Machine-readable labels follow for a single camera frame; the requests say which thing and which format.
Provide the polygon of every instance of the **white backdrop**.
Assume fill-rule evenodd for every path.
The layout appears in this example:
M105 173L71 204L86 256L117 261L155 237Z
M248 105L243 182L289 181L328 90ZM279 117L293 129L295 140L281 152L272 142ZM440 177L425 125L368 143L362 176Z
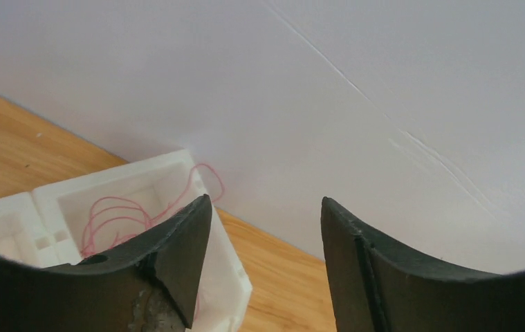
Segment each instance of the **white backdrop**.
M319 257L332 196L525 267L525 1L212 2L0 0L0 94L128 160L189 148L220 207Z

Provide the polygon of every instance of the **wooden surface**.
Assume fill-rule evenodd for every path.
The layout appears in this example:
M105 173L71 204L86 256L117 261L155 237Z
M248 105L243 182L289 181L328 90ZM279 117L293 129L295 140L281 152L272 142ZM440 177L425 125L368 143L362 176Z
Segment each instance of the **wooden surface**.
M0 98L0 198L125 163ZM219 213L254 286L240 331L335 331L323 262Z

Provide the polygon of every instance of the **black curved edge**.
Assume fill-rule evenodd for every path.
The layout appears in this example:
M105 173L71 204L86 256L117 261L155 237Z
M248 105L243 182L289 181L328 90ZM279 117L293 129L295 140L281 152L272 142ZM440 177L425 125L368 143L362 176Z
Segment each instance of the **black curved edge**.
M203 195L78 265L0 257L0 331L184 331L193 323L212 216Z
M327 197L321 227L338 331L525 331L525 270L494 275L436 259Z

